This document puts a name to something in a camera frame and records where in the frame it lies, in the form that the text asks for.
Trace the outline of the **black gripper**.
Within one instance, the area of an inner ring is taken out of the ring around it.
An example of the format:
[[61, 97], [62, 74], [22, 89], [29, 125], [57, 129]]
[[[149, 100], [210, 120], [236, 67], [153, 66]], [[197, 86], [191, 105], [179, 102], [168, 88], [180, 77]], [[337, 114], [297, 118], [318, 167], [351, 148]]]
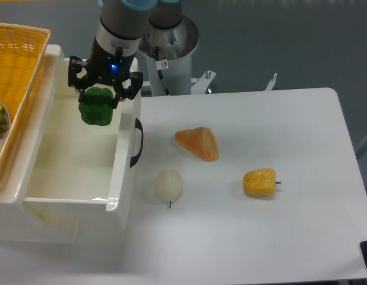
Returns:
[[[143, 73], [130, 71], [136, 49], [136, 40], [109, 37], [94, 40], [89, 60], [70, 56], [68, 86], [79, 94], [78, 101], [83, 102], [86, 90], [95, 84], [113, 87], [114, 109], [125, 99], [133, 100], [143, 85]], [[123, 82], [127, 80], [130, 84], [125, 88]]]

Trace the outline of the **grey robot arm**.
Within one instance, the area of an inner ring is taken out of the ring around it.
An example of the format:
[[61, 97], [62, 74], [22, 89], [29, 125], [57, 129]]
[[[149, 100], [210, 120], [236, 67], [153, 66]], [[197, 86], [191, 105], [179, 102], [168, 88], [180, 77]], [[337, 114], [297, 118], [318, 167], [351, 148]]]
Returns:
[[142, 87], [143, 74], [130, 70], [140, 52], [153, 95], [191, 94], [191, 57], [199, 38], [181, 1], [104, 1], [90, 57], [69, 59], [68, 85], [78, 92], [79, 102], [95, 84], [111, 86], [117, 107]]

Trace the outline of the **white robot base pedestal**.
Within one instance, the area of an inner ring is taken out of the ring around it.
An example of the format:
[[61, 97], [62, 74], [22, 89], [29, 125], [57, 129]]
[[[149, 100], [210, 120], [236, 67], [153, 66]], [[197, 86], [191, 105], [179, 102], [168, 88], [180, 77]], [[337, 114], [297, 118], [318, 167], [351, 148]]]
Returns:
[[196, 24], [183, 16], [171, 29], [149, 25], [141, 38], [140, 54], [145, 58], [152, 96], [205, 94], [216, 77], [206, 70], [199, 78], [192, 77], [192, 54], [199, 44]]

